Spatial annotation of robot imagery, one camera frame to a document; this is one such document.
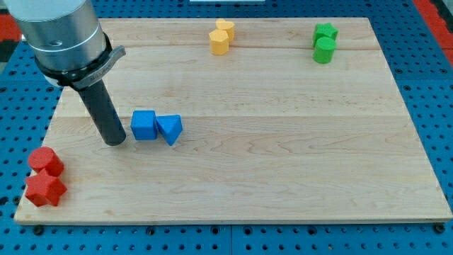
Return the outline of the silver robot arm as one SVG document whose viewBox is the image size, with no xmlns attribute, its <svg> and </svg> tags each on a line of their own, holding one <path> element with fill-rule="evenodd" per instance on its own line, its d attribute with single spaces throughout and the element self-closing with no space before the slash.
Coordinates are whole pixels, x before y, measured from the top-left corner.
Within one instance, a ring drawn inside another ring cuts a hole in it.
<svg viewBox="0 0 453 255">
<path fill-rule="evenodd" d="M 111 47 L 90 0 L 5 0 L 46 79 L 83 91 L 126 55 Z"/>
</svg>

